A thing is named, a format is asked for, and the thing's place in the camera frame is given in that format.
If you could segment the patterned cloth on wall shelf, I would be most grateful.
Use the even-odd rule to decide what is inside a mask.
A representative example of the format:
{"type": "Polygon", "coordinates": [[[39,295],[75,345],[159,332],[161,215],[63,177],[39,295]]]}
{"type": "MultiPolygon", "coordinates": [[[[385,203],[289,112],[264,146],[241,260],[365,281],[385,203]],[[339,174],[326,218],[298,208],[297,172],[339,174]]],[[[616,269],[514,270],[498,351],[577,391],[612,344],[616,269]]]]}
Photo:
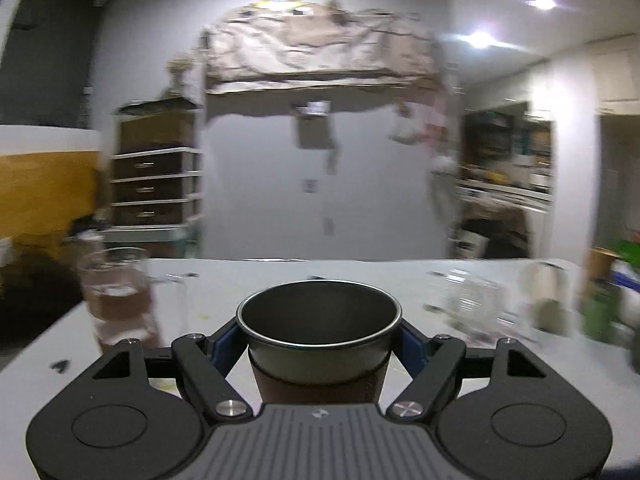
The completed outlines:
{"type": "Polygon", "coordinates": [[[336,87],[404,88],[439,82],[444,55],[435,35],[405,13],[345,10],[341,3],[253,3],[201,34],[211,96],[336,87]]]}

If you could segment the cream cup with brown sleeve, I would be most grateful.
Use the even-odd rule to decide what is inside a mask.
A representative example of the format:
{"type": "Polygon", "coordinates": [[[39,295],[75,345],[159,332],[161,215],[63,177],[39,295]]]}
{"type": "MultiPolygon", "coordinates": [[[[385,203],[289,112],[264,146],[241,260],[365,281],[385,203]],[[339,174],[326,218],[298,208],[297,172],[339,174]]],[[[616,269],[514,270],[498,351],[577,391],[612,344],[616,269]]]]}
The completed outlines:
{"type": "Polygon", "coordinates": [[[265,403],[378,402],[400,303],[355,282],[306,280],[246,298],[235,319],[265,403]]]}

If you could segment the glass fish tank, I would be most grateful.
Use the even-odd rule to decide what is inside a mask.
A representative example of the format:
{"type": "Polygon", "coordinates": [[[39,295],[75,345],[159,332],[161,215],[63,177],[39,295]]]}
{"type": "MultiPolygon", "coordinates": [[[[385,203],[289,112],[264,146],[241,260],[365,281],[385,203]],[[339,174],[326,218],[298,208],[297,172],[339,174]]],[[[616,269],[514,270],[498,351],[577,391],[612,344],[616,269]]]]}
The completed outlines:
{"type": "Polygon", "coordinates": [[[117,154],[195,148],[201,105],[183,96],[134,101],[116,110],[117,154]]]}

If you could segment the tall glass with brown bands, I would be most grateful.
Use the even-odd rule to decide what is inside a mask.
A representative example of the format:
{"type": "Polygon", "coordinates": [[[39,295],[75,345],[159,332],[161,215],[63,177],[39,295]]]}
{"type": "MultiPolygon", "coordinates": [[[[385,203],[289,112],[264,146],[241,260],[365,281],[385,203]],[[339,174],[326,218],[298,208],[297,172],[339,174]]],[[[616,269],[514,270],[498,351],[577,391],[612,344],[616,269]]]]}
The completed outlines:
{"type": "Polygon", "coordinates": [[[160,346],[148,272],[148,253],[137,247],[103,249],[78,263],[94,339],[103,353],[123,339],[160,346]]]}

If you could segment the clear glass mug lying down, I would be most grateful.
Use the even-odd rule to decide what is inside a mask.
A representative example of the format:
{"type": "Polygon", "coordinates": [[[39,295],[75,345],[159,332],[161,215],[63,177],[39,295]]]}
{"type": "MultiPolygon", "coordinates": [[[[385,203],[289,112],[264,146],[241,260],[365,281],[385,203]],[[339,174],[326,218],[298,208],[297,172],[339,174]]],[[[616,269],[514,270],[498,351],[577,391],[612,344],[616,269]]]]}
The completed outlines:
{"type": "Polygon", "coordinates": [[[428,271],[426,278],[431,296],[425,309],[441,314],[469,340],[489,344],[527,338],[525,311],[505,284],[462,269],[428,271]]]}

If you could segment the cream cup lying on side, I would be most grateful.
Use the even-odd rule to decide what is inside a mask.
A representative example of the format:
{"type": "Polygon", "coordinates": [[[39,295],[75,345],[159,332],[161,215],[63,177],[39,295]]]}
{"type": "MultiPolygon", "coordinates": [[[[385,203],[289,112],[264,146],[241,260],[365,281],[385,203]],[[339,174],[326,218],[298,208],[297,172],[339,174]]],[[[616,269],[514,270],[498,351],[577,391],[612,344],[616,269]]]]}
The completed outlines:
{"type": "Polygon", "coordinates": [[[563,337],[570,334],[570,276],[565,268],[532,260],[520,273],[518,286],[534,330],[563,337]]]}

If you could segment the dried flower vase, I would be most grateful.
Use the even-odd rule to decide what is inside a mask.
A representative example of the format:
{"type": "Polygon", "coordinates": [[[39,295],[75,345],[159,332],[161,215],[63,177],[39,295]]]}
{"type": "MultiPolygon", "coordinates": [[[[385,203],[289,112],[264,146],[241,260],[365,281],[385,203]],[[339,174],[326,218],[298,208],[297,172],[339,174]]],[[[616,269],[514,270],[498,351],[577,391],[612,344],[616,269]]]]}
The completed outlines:
{"type": "Polygon", "coordinates": [[[184,77],[192,70],[194,65],[193,56],[190,53],[181,52],[174,55],[166,64],[169,75],[168,96],[183,96],[184,77]]]}

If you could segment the dark drawer cabinet white frame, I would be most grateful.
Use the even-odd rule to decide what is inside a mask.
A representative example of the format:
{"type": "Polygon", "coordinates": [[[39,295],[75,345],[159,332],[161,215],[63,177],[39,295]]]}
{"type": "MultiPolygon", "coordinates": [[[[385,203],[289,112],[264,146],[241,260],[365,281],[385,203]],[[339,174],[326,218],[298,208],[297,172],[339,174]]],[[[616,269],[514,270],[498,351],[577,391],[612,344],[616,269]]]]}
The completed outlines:
{"type": "Polygon", "coordinates": [[[159,148],[112,158],[111,222],[119,228],[185,226],[202,215],[202,152],[159,148]]]}

